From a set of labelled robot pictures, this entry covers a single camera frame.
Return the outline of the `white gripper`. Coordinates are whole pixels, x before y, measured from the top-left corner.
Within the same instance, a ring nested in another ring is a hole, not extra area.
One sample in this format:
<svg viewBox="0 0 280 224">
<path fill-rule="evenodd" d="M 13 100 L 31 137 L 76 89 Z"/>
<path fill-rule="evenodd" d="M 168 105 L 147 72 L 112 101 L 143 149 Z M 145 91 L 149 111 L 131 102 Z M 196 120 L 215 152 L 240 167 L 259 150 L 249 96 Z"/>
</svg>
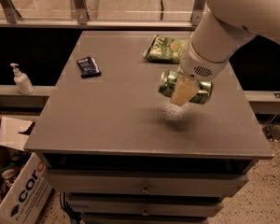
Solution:
<svg viewBox="0 0 280 224">
<path fill-rule="evenodd" d="M 182 106 L 190 101 L 200 90 L 197 80 L 213 80 L 225 68 L 226 64 L 226 61 L 222 63 L 207 61 L 189 41 L 184 47 L 179 63 L 179 69 L 184 77 L 178 78 L 170 102 Z"/>
</svg>

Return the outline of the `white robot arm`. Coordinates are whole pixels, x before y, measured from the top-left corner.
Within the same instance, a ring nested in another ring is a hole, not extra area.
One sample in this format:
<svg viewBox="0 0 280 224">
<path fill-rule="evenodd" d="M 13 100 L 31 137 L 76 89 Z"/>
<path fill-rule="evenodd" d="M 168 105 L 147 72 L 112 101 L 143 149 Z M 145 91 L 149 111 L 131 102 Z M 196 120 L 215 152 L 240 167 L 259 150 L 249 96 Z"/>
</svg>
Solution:
<svg viewBox="0 0 280 224">
<path fill-rule="evenodd" d="M 189 38 L 171 103 L 184 105 L 213 80 L 230 56 L 257 35 L 280 45 L 280 0 L 205 0 L 206 12 Z"/>
</svg>

